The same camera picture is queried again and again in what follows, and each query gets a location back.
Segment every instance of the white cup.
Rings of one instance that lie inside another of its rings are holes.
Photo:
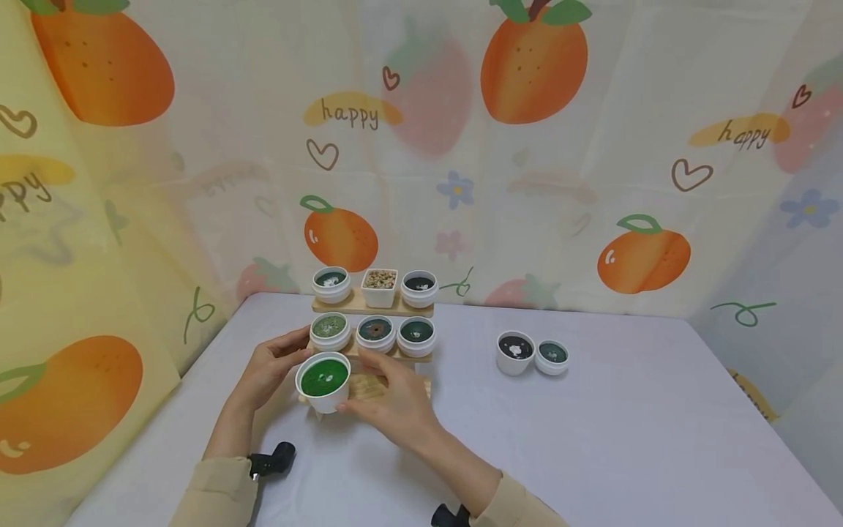
[[[322,319],[328,318],[329,316],[341,317],[346,322],[346,327],[342,328],[342,331],[334,336],[316,335],[314,333],[314,326],[316,323]],[[322,315],[317,316],[310,324],[310,341],[313,343],[314,347],[321,352],[339,352],[346,346],[346,344],[348,344],[348,341],[350,341],[351,338],[352,325],[348,323],[348,319],[342,313],[337,313],[336,311],[323,313]]]
[[[561,363],[554,363],[548,358],[545,358],[544,355],[541,354],[541,347],[544,344],[553,344],[554,346],[560,347],[562,350],[565,351],[565,360]],[[539,369],[539,371],[543,374],[548,375],[560,375],[566,369],[568,369],[568,361],[571,359],[571,354],[568,352],[568,348],[562,346],[557,341],[541,341],[539,342],[539,347],[537,347],[533,353],[535,355],[535,367]]]
[[[430,326],[430,329],[433,330],[433,333],[430,335],[426,341],[422,342],[413,342],[408,341],[401,335],[401,330],[404,328],[405,325],[410,324],[411,322],[422,322]],[[428,320],[423,316],[412,316],[409,319],[404,320],[401,322],[401,326],[398,328],[398,348],[408,357],[425,357],[426,355],[430,354],[433,351],[433,347],[436,346],[436,326],[433,325],[432,320]]]
[[[342,282],[335,283],[332,286],[321,286],[316,282],[316,279],[328,272],[341,272],[346,275],[346,279]],[[316,298],[326,304],[338,304],[348,298],[352,292],[352,278],[348,276],[348,271],[343,267],[322,267],[315,274],[310,281],[310,287],[316,293]]]
[[[369,339],[360,336],[360,328],[363,326],[363,324],[370,320],[387,320],[389,322],[389,334],[382,339],[378,339],[377,341],[370,341]],[[360,320],[360,324],[357,326],[357,330],[354,331],[354,338],[359,346],[365,347],[371,352],[386,353],[391,350],[392,346],[395,344],[395,335],[397,333],[398,330],[395,327],[395,323],[389,318],[383,315],[369,315],[363,320]]]
[[[370,308],[375,309],[388,309],[392,307],[392,304],[395,302],[395,286],[397,283],[392,284],[391,289],[376,289],[376,288],[367,288],[366,287],[366,278],[368,278],[369,273],[374,271],[388,271],[395,274],[395,281],[398,282],[398,271],[395,269],[369,269],[366,271],[366,274],[363,275],[363,281],[360,283],[360,289],[363,291],[363,297],[366,299],[366,305]]]
[[[519,336],[533,348],[533,353],[527,358],[512,358],[501,351],[501,339],[507,336]],[[497,367],[506,375],[520,375],[533,362],[533,357],[539,352],[535,347],[535,342],[529,336],[521,331],[504,331],[495,341],[495,348],[497,349]]]
[[[433,281],[433,287],[424,291],[417,291],[407,287],[407,280],[410,278],[428,278]],[[439,291],[439,282],[432,272],[410,271],[401,278],[401,296],[404,302],[410,307],[421,309],[426,308],[436,300],[436,293]]]
[[[348,377],[346,377],[346,382],[342,383],[342,386],[332,391],[328,395],[320,395],[319,397],[307,395],[306,393],[304,393],[304,390],[302,390],[302,377],[304,376],[305,372],[307,372],[308,369],[310,369],[314,364],[321,363],[326,360],[337,360],[346,366],[346,369],[348,370]],[[337,405],[344,401],[348,401],[348,380],[351,378],[351,376],[352,364],[351,362],[349,362],[348,357],[346,357],[342,353],[316,353],[315,355],[313,355],[313,357],[304,361],[304,363],[298,367],[298,371],[296,372],[296,390],[298,390],[298,393],[303,395],[304,398],[308,400],[310,405],[317,412],[334,413],[336,411]]]

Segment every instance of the green liquid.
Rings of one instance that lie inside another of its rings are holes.
[[[568,352],[556,344],[546,342],[539,346],[539,353],[541,356],[551,361],[552,363],[561,364],[568,360]]]
[[[339,335],[340,331],[346,328],[346,319],[341,316],[326,316],[314,324],[314,335],[327,338]]]
[[[316,363],[302,375],[302,391],[311,397],[332,394],[348,379],[346,365],[333,358]]]
[[[424,342],[433,336],[433,328],[429,324],[415,320],[404,324],[401,328],[401,336],[410,342]]]

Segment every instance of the orange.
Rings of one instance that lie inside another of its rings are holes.
[[[637,227],[630,221],[649,223]],[[682,234],[664,230],[652,216],[632,214],[618,225],[629,229],[606,245],[597,273],[606,287],[623,294],[655,291],[677,278],[690,261],[690,244]]]
[[[304,222],[304,241],[319,261],[349,272],[372,265],[378,255],[378,236],[365,219],[334,208],[319,196],[305,196],[299,205],[313,211]]]
[[[128,341],[91,336],[46,363],[0,373],[23,377],[0,395],[0,471],[8,474],[55,468],[99,444],[132,406],[143,365]]]
[[[489,114],[507,124],[542,121],[565,108],[579,91],[588,44],[579,24],[526,24],[505,20],[483,57],[480,84]]]
[[[130,126],[161,116],[175,82],[163,52],[123,13],[84,14],[72,3],[56,14],[32,14],[47,65],[80,121]]]

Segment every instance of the person's left hand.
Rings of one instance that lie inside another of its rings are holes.
[[[228,398],[229,403],[247,411],[265,405],[290,369],[313,354],[312,350],[304,349],[308,342],[310,325],[258,344]]]

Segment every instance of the sleeve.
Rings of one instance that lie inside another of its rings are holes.
[[[252,517],[258,484],[246,458],[203,460],[193,470],[170,527],[245,527]]]
[[[472,527],[568,527],[559,514],[506,472],[489,506],[470,523]]]

